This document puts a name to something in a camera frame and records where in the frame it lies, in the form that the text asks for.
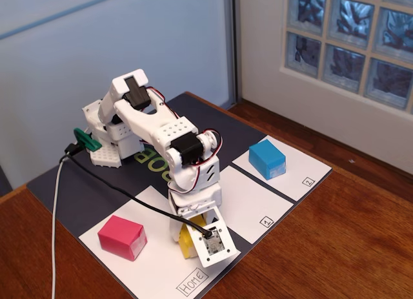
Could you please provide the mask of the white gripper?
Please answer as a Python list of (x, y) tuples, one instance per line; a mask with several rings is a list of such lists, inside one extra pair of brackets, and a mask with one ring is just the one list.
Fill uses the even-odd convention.
[[(219, 183), (206, 187), (200, 191), (192, 191), (181, 194), (172, 189), (168, 190), (168, 199), (172, 210), (178, 215), (186, 215), (188, 212), (201, 212), (201, 209), (219, 208), (222, 204), (222, 188)], [(216, 214), (204, 214), (205, 227), (217, 227), (221, 217)], [(170, 220), (170, 235), (175, 242), (179, 241), (182, 222)]]

